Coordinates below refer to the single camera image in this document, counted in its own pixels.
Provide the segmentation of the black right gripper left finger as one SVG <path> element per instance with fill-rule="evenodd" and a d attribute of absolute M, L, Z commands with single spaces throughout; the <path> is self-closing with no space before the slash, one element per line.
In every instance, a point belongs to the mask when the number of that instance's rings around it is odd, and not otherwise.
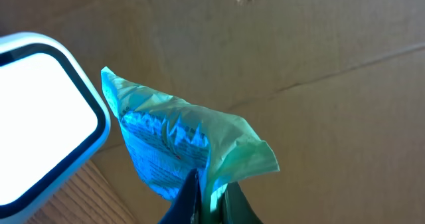
<path fill-rule="evenodd" d="M 192 169 L 159 224 L 199 224 L 200 214 L 201 189 L 199 175 L 196 169 Z"/>

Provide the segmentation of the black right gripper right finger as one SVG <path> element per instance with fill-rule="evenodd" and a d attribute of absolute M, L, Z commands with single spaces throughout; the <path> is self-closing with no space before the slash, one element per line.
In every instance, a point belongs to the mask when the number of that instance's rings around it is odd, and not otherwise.
<path fill-rule="evenodd" d="M 263 224 L 237 182 L 227 185 L 220 211 L 223 224 Z"/>

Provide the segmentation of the teal tissue packet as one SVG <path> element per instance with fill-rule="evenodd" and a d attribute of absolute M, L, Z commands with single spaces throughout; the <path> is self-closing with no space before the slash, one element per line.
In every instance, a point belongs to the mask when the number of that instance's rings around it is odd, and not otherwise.
<path fill-rule="evenodd" d="M 101 79 L 139 178 L 164 199 L 176 199 L 195 169 L 210 217 L 228 184 L 279 171 L 273 150 L 244 118 L 130 82 L 108 67 Z"/>

